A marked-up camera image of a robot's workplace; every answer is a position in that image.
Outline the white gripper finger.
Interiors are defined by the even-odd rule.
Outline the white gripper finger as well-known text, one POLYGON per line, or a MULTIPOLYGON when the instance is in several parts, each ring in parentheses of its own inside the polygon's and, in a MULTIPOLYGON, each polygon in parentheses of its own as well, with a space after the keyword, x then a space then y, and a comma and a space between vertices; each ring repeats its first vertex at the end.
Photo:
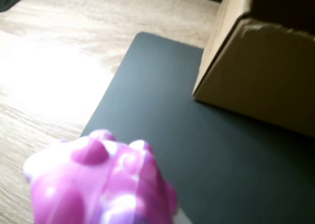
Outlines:
POLYGON ((192 224, 191 220, 181 208, 179 208, 176 213, 176 224, 192 224))

